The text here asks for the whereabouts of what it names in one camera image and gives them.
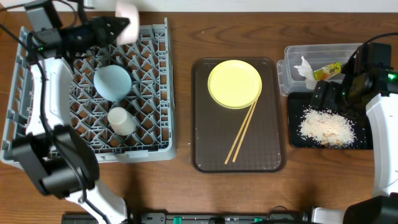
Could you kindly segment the white paper cup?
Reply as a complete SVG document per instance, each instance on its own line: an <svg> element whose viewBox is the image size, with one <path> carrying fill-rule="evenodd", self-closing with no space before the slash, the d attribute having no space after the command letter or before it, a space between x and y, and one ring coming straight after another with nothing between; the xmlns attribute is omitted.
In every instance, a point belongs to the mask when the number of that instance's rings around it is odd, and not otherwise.
<svg viewBox="0 0 398 224"><path fill-rule="evenodd" d="M122 107L115 107L108 112L108 121L113 131L121 136L127 136L136 129L134 118Z"/></svg>

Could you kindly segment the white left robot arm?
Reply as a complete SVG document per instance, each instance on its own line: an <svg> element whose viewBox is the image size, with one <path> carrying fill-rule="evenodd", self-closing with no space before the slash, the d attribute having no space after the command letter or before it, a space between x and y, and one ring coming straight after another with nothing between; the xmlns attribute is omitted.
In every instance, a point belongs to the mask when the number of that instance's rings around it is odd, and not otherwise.
<svg viewBox="0 0 398 224"><path fill-rule="evenodd" d="M30 22L22 46L34 79L32 114L12 155L41 194L81 206L98 223L127 223L125 200L100 180L94 152L70 124L70 86L76 56L112 44L131 21L83 17L80 25L64 27L57 16L31 16Z"/></svg>

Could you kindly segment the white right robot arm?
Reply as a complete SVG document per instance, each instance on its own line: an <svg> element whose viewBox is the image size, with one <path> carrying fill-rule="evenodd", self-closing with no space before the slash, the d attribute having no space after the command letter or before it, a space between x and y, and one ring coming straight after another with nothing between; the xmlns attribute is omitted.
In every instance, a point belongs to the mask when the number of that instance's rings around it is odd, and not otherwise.
<svg viewBox="0 0 398 224"><path fill-rule="evenodd" d="M397 72L364 73L355 77L348 89L321 80L313 91L311 106L320 108L337 99L347 101L355 93L366 102L372 132L373 196L346 210L314 208L312 223L397 223Z"/></svg>

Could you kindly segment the blue bowl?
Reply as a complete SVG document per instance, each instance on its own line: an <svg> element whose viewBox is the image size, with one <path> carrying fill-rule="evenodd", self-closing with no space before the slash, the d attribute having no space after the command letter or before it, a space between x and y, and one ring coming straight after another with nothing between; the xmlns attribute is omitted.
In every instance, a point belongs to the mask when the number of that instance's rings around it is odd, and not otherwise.
<svg viewBox="0 0 398 224"><path fill-rule="evenodd" d="M130 74L119 65L98 68L93 77L96 91L106 100L119 102L132 89Z"/></svg>

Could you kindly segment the yellow plate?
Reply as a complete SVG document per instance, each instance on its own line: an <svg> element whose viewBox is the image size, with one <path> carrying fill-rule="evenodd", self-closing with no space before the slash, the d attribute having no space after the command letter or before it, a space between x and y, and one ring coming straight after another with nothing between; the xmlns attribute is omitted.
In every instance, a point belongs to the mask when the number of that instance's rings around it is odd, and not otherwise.
<svg viewBox="0 0 398 224"><path fill-rule="evenodd" d="M234 110L252 105L262 91L259 72L242 60L227 60L216 65L207 85L211 97L219 105Z"/></svg>

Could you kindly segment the pile of cooked rice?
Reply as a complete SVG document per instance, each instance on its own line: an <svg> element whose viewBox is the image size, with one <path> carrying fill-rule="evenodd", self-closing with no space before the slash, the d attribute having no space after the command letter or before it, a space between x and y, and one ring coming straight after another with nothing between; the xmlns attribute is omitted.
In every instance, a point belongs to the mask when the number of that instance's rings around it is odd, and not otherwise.
<svg viewBox="0 0 398 224"><path fill-rule="evenodd" d="M299 136L327 146L350 146L357 139L354 123L331 110L305 109L298 126Z"/></svg>

